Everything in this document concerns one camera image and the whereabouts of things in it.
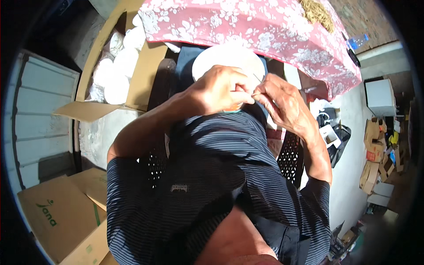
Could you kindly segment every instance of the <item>water bottle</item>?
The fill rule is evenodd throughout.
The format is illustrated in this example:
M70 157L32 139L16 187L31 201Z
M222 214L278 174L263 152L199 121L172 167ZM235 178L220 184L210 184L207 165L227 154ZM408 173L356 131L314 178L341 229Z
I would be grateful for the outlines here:
M369 39L366 34L361 34L361 35L353 36L352 38L348 39L346 42L348 43L349 46L352 47L352 49L356 50L357 48L364 45L364 43L367 42L368 40Z

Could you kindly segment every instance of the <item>chair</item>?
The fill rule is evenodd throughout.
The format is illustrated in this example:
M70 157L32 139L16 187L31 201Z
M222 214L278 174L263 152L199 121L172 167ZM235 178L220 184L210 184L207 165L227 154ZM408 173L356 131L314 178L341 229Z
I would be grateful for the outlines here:
M170 91L175 89L175 68L176 63L172 59L163 59L158 66L158 70L150 93L147 111L154 109L169 98ZM140 163L147 164L149 170L149 180L152 188L156 187L160 176L166 170L167 155L165 141L157 141L155 147L146 157L140 158ZM283 177L293 183L296 188L300 187L303 173L303 148L300 145L300 138L290 132L286 132L277 164Z

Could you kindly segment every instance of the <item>hand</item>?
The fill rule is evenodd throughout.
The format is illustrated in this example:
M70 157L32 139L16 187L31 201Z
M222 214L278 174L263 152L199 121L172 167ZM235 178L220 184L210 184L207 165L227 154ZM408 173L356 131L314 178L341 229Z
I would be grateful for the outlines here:
M264 105L277 125L297 134L304 141L316 138L318 122L295 86L276 75L267 74L252 97Z
M195 107L193 115L210 115L239 103L255 103L254 87L240 68L214 65L183 92Z

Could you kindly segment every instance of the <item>red floral tablecloth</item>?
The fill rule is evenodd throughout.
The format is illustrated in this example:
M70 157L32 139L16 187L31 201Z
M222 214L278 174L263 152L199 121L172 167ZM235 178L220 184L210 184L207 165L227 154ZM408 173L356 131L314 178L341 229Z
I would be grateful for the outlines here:
M297 0L146 0L139 15L149 42L179 41L213 46L236 42L289 63L328 88L328 100L361 82L333 7L335 31L310 24Z

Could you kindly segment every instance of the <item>person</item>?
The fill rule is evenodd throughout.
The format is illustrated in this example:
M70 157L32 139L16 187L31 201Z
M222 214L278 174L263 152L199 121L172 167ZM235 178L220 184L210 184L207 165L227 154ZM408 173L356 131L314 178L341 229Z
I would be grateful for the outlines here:
M222 112L237 103L241 111ZM252 110L261 105L303 142L300 191L267 147L267 113ZM155 187L137 159L165 133ZM122 265L318 264L329 250L326 145L297 88L276 75L251 87L241 69L215 65L122 129L107 161L107 240Z

